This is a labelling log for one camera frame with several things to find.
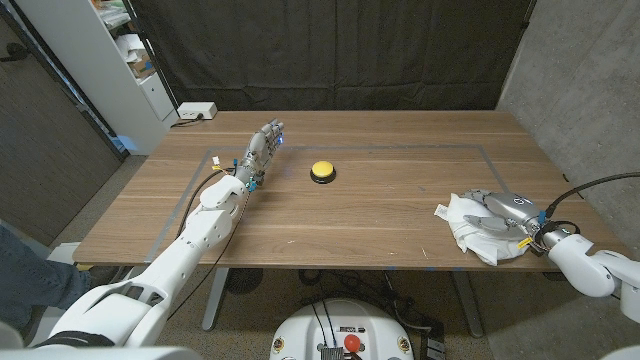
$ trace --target table top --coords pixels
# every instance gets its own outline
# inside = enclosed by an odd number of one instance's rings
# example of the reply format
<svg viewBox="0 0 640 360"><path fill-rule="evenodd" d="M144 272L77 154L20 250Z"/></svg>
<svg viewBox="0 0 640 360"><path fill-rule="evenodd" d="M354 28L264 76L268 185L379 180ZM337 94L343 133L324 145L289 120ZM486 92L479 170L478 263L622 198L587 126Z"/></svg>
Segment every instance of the table top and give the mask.
<svg viewBox="0 0 640 360"><path fill-rule="evenodd" d="M220 266L555 269L531 252L485 265L463 253L447 222L434 216L451 193L471 188L508 188L540 208L571 188L511 114L493 111L218 112L169 132L82 241L75 261L133 265L157 257L175 238L191 192L211 173L211 157L232 166L273 118L285 124L284 144ZM333 163L332 183L311 180L319 160ZM576 222L596 250L629 254L577 195L554 218ZM213 264L224 245L201 264Z"/></svg>

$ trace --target electrical outlet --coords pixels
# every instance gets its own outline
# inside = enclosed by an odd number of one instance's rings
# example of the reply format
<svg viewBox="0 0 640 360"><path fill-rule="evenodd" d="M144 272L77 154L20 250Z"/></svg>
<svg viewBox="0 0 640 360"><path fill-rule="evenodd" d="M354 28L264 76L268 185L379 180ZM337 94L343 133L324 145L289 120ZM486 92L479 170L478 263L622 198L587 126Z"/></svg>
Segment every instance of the electrical outlet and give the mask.
<svg viewBox="0 0 640 360"><path fill-rule="evenodd" d="M197 119L202 114L202 119L213 119L218 112L213 102L184 102L178 108L178 115L183 120Z"/></svg>

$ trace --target concrete wall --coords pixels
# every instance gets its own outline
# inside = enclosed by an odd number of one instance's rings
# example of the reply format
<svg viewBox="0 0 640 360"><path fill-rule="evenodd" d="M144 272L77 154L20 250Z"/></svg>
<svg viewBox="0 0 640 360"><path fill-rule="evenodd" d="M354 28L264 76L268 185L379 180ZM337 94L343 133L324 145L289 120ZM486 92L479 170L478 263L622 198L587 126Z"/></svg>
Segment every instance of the concrete wall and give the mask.
<svg viewBox="0 0 640 360"><path fill-rule="evenodd" d="M640 1L538 0L498 109L573 185L640 171ZM640 178L582 194L640 259Z"/></svg>

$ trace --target person's leg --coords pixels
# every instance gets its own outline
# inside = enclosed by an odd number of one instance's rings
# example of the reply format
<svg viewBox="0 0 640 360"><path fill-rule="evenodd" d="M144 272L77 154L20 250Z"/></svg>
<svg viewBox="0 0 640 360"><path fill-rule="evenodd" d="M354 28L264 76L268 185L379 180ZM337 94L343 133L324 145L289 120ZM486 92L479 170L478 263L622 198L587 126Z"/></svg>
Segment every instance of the person's leg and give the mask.
<svg viewBox="0 0 640 360"><path fill-rule="evenodd" d="M9 325L24 327L33 305L67 309L89 285L86 271L39 258L0 226L0 319Z"/></svg>

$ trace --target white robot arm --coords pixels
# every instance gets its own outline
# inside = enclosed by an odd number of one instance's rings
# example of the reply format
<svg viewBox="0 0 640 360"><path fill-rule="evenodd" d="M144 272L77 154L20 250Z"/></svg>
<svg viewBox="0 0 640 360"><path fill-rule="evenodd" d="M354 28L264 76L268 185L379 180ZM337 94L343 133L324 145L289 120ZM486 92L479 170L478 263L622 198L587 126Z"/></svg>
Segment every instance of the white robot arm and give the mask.
<svg viewBox="0 0 640 360"><path fill-rule="evenodd" d="M470 218L487 230L520 228L536 239L532 248L546 253L581 293L602 297L611 295L621 286L620 307L630 319L640 323L640 263L613 251L602 250L589 256L593 243L579 233L571 234L540 215L540 210L527 198L514 193L493 193L470 190L465 197L479 201L495 217Z"/></svg>
<svg viewBox="0 0 640 360"><path fill-rule="evenodd" d="M141 275L89 291L65 312L41 346L152 345L202 255L232 235L249 193L262 182L282 143L283 128L273 120L254 134L235 174L202 192L184 231Z"/></svg>

